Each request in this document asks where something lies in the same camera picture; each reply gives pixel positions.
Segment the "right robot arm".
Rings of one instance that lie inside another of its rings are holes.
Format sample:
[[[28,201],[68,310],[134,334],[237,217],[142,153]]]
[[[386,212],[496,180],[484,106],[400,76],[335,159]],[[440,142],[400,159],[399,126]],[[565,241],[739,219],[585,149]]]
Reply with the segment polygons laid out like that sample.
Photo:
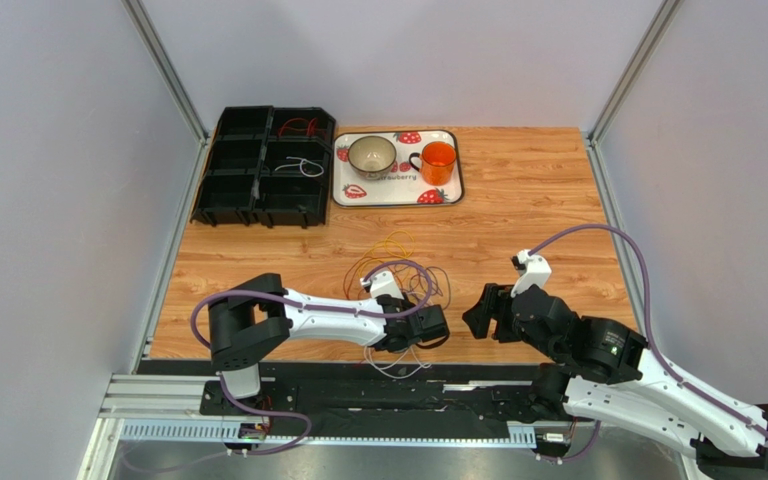
[[[623,324],[580,316],[537,286],[494,283],[462,318],[477,339],[549,357],[515,404],[522,422],[602,422],[673,448],[712,479],[768,479],[768,404],[704,385]]]

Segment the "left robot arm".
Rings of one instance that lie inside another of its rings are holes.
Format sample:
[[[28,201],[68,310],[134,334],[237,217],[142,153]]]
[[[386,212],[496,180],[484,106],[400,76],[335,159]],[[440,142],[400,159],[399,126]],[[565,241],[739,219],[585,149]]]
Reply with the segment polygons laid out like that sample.
[[[315,297],[266,273],[208,297],[192,319],[207,310],[212,369],[235,399],[260,393],[259,362],[288,340],[341,341],[397,353],[448,338],[442,307],[410,301],[391,271],[367,276],[361,287],[367,299]]]

